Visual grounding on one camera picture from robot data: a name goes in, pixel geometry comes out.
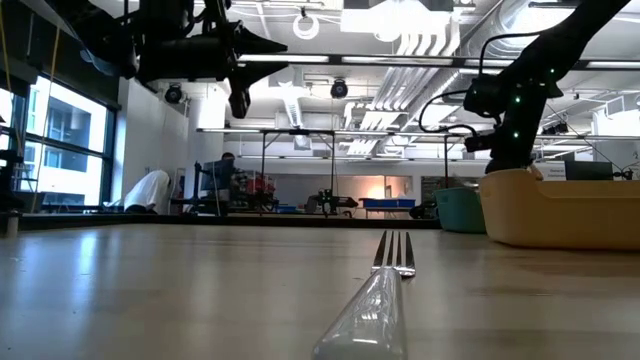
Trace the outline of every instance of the yellow plastic tub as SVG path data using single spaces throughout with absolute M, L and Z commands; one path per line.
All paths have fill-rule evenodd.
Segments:
M 487 234 L 514 246 L 640 250 L 640 181 L 536 181 L 525 170 L 480 182 Z

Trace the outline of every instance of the teal container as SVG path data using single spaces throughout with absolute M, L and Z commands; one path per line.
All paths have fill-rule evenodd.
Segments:
M 440 225 L 446 231 L 485 234 L 480 196 L 468 188 L 443 189 L 434 192 Z

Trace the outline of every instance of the person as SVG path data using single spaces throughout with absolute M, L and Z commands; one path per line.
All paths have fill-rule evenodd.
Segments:
M 171 188 L 169 174 L 155 170 L 143 177 L 124 198 L 125 212 L 131 214 L 166 214 Z
M 236 156 L 233 153 L 226 152 L 222 154 L 222 160 L 235 161 Z M 247 183 L 247 173 L 234 166 L 233 174 L 231 175 L 231 207 L 244 208 L 247 206 Z

